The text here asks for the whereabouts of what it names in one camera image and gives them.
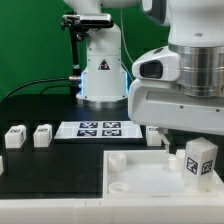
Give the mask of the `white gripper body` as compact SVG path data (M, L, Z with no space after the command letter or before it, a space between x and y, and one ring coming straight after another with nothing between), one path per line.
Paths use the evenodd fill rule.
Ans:
M224 135L224 98L187 96L170 87L136 79L129 90L129 118L145 126Z

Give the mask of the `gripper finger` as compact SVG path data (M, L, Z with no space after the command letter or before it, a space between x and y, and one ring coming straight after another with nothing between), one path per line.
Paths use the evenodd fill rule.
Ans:
M171 153L171 143L173 141L172 135L169 133L167 128L159 128L158 133L161 137L162 142L165 144L167 153Z

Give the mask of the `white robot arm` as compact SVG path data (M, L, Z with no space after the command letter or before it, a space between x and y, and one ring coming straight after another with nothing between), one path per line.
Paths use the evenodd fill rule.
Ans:
M103 8L140 4L168 25L168 44L132 66L128 115L136 124L224 135L224 0L63 0L84 24Z

